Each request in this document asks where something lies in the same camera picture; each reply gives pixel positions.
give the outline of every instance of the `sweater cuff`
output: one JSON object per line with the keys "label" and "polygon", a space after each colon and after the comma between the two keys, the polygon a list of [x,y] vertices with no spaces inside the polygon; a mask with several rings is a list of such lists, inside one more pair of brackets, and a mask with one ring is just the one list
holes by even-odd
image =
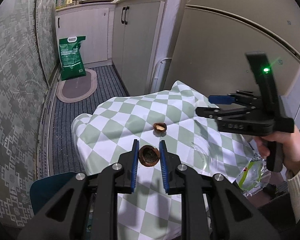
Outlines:
{"label": "sweater cuff", "polygon": [[286,177],[290,194],[294,196],[300,195],[300,171],[295,176],[293,176],[291,171],[287,171]]}

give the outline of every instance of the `patterned wall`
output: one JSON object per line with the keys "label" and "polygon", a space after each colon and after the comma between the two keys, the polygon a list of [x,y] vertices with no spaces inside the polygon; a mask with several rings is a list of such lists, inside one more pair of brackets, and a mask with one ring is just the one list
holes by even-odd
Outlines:
{"label": "patterned wall", "polygon": [[37,0],[37,37],[42,67],[49,80],[59,59],[55,34],[55,0]]}
{"label": "patterned wall", "polygon": [[[49,21],[45,0],[38,12],[42,26]],[[34,35],[34,0],[4,0],[0,5],[0,220],[24,226],[33,216],[29,189],[35,179],[39,117],[47,92]],[[40,44],[45,50],[42,29]],[[48,50],[53,52],[51,41]],[[48,64],[54,64],[50,54]]]}

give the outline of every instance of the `green and white tablecloth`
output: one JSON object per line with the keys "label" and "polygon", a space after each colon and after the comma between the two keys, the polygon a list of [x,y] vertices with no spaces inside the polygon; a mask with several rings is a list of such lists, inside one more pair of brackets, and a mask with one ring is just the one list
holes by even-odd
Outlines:
{"label": "green and white tablecloth", "polygon": [[[198,117],[195,107],[211,106],[208,99],[180,81],[170,91],[116,97],[81,114],[72,123],[76,151],[88,175],[116,163],[130,151],[134,139],[143,145],[167,149],[199,173],[224,174],[231,182],[242,172],[253,152],[241,135],[218,132],[213,119]],[[153,124],[164,122],[164,136]],[[181,232],[181,196],[168,196],[162,185],[160,163],[139,163],[136,190],[118,196],[118,237],[124,240],[173,239]]]}

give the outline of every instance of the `cabinet door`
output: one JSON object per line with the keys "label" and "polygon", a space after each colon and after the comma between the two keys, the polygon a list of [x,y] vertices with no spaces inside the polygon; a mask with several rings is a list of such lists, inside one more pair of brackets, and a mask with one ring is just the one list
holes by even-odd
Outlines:
{"label": "cabinet door", "polygon": [[130,5],[124,30],[122,81],[130,96],[144,95],[149,85],[164,2]]}
{"label": "cabinet door", "polygon": [[86,36],[80,54],[84,64],[108,60],[109,8],[76,11],[56,17],[57,39]]}
{"label": "cabinet door", "polygon": [[120,77],[122,76],[122,57],[123,57],[123,38],[124,38],[124,24],[122,24],[121,20],[124,18],[124,13],[125,12],[123,10],[123,6],[117,7],[114,11],[114,26],[113,26],[113,41],[112,41],[112,61]]}

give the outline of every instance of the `kitchen cabinet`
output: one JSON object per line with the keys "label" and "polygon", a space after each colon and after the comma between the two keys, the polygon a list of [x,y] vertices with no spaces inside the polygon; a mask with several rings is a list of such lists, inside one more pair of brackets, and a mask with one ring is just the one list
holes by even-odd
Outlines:
{"label": "kitchen cabinet", "polygon": [[108,42],[108,31],[113,22],[109,22],[109,7],[103,5],[103,8],[96,6],[89,7],[79,5],[78,8],[65,8],[57,11],[56,14],[56,36],[59,39],[86,36],[86,40],[81,42],[80,54],[84,64],[95,62],[105,63],[111,57],[111,42]]}
{"label": "kitchen cabinet", "polygon": [[112,60],[130,96],[160,89],[161,61],[172,57],[186,0],[122,0],[114,11]]}

